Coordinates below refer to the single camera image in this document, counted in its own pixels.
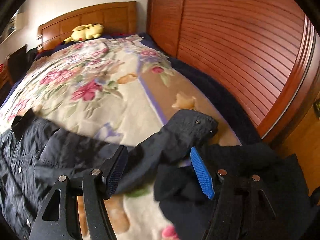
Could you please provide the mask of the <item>dark navy jacket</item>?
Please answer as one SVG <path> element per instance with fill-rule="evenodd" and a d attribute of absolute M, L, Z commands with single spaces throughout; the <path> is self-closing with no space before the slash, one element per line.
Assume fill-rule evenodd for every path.
<path fill-rule="evenodd" d="M 115 239 L 103 202 L 154 179 L 154 198 L 180 239 L 315 239 L 319 192 L 297 157 L 265 144 L 209 145 L 217 122 L 180 110 L 127 147 L 69 132 L 28 110 L 1 135 L 5 239 L 80 239 L 82 196 L 92 239 Z"/>

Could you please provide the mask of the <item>floral quilt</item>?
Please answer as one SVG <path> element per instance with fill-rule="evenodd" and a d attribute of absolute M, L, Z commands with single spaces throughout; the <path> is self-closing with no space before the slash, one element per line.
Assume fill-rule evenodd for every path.
<path fill-rule="evenodd" d="M 27 239 L 56 178 L 101 160 L 97 150 L 47 153 L 49 125 L 99 145 L 136 146 L 179 110 L 218 122 L 212 143 L 240 144 L 208 92 L 214 81 L 153 48 L 145 35 L 99 38 L 56 48 L 36 59 L 1 107 L 1 214 Z"/>

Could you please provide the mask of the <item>wooden chair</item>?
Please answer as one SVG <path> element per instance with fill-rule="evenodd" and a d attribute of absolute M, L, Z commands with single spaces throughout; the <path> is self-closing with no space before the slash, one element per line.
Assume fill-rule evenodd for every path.
<path fill-rule="evenodd" d="M 16 83 L 29 70 L 37 56 L 37 48 L 27 50 L 27 45 L 21 47 L 7 57 L 7 67 L 13 83 Z"/>

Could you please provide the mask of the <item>wooden louvered wardrobe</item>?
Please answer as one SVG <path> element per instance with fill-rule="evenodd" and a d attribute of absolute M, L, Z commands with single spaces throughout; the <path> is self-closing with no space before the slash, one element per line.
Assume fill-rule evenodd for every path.
<path fill-rule="evenodd" d="M 149 0 L 147 31 L 227 88 L 265 142 L 317 94 L 319 35 L 294 0 Z"/>

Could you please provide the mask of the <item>yellow Pikachu plush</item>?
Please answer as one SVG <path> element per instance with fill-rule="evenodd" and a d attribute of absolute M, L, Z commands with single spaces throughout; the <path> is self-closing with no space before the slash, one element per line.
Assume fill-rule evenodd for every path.
<path fill-rule="evenodd" d="M 82 42 L 99 38 L 104 32 L 104 26 L 101 24 L 87 24 L 75 27 L 69 38 L 63 40 L 65 44 L 69 42 Z"/>

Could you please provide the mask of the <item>wooden headboard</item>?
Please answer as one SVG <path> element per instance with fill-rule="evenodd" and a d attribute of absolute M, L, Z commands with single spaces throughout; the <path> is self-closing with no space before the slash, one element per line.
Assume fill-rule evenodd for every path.
<path fill-rule="evenodd" d="M 80 25 L 99 23 L 106 34 L 134 34 L 137 31 L 137 2 L 92 5 L 63 14 L 42 24 L 37 30 L 37 51 L 53 49 L 70 37 Z"/>

